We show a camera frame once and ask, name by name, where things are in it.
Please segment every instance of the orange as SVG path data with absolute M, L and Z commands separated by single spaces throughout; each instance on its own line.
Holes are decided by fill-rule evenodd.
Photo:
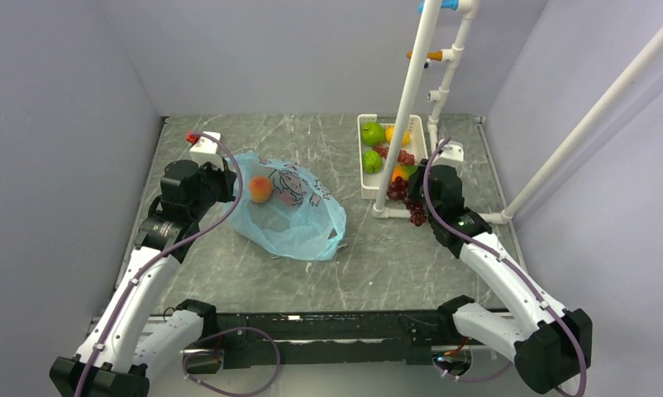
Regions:
M 395 126 L 390 126 L 388 127 L 387 130 L 385 130 L 385 140 L 387 142 L 390 142 L 393 140 L 393 134 L 395 132 Z M 404 132 L 404 136 L 402 137 L 402 146 L 406 146 L 411 140 L 409 139 L 409 131 Z
M 414 174 L 417 168 L 416 165 L 397 165 L 393 171 L 393 178 L 390 182 L 394 182 L 395 178 L 398 176 L 402 177 L 404 180 L 409 180 L 409 175 Z
M 255 176 L 249 180 L 249 191 L 251 201 L 254 203 L 265 203 L 273 193 L 273 182 L 265 176 Z

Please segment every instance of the white block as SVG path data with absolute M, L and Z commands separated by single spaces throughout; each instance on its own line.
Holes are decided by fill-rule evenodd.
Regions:
M 463 164 L 463 145 L 459 142 L 451 142 L 443 147 L 441 154 L 434 160 L 434 165 L 450 165 L 457 167 Z
M 222 140 L 222 134 L 219 132 L 203 131 L 203 133 L 208 134 L 219 141 Z M 207 138 L 200 137 L 200 139 L 195 142 L 195 145 L 190 148 L 190 158 L 201 166 L 209 161 L 214 168 L 222 170 L 224 168 L 222 164 L 223 160 L 217 154 L 217 146 L 217 143 L 210 141 Z

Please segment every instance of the blue plastic bag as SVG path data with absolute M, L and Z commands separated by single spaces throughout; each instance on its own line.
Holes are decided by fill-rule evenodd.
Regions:
M 346 211 L 319 179 L 301 165 L 266 160 L 253 151 L 235 158 L 245 188 L 227 219 L 230 226 L 277 256 L 331 259 L 346 232 Z M 255 176 L 266 176 L 273 183 L 265 203 L 251 202 L 248 185 Z M 239 194 L 236 184 L 234 194 Z

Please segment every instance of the yellow fruit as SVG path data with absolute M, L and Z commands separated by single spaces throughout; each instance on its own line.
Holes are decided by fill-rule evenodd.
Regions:
M 394 132 L 395 132 L 395 126 L 388 127 L 388 129 L 385 130 L 385 140 L 388 142 L 392 141 Z M 402 146 L 406 146 L 409 142 L 410 142 L 409 131 L 405 131 L 404 136 L 402 138 Z

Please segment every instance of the green apple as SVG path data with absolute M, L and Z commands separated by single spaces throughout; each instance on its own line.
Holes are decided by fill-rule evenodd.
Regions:
M 363 171 L 369 174 L 375 174 L 383 169 L 383 158 L 380 157 L 377 151 L 366 151 L 361 156 L 361 162 L 363 164 Z
M 377 122 L 367 122 L 360 129 L 360 139 L 370 147 L 380 145 L 385 141 L 385 130 Z

